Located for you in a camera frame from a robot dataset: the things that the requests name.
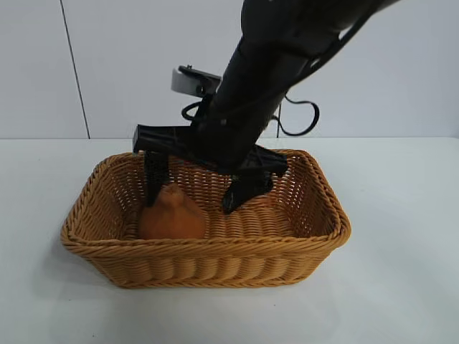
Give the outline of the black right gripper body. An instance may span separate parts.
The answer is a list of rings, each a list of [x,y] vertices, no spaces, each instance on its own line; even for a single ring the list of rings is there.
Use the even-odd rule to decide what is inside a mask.
[[[285,173],[286,158],[256,142],[309,62],[279,47],[238,45],[218,88],[182,110],[190,124],[138,125],[133,152],[176,156],[226,175]]]

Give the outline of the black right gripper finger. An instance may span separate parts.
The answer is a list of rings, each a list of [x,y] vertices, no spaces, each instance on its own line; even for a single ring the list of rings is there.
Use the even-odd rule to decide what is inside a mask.
[[[169,156],[146,150],[143,167],[146,178],[146,205],[153,206],[162,187],[169,182]]]
[[[222,198],[224,214],[231,214],[251,199],[268,194],[273,188],[270,173],[233,176]]]

